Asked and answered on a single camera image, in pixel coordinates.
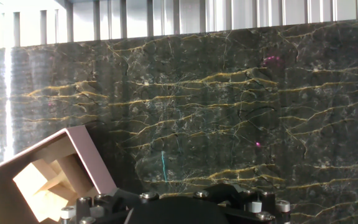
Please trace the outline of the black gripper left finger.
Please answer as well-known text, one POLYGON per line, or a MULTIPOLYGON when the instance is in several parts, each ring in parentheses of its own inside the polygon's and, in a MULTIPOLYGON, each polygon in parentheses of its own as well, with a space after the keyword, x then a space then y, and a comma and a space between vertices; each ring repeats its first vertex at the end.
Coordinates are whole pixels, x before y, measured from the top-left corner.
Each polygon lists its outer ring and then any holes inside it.
POLYGON ((121 189, 78 197, 73 205, 60 210, 60 223, 124 223, 134 208, 159 198, 156 192, 135 194, 121 189))

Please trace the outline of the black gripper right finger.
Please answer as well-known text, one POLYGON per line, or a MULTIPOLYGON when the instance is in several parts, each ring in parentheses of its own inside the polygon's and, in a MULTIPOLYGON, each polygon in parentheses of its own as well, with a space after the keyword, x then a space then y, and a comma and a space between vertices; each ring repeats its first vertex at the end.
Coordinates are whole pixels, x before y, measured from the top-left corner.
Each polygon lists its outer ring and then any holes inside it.
POLYGON ((291 223, 290 202, 277 200, 274 192, 217 184, 194 192, 193 197, 216 204, 228 223, 291 223))

